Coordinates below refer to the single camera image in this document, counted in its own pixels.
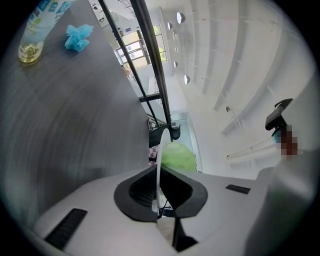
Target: blue tissue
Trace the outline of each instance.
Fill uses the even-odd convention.
[[[66,35],[69,38],[64,44],[65,48],[81,52],[90,43],[90,41],[85,38],[90,36],[93,28],[93,26],[87,24],[79,26],[78,28],[69,25],[66,29]]]

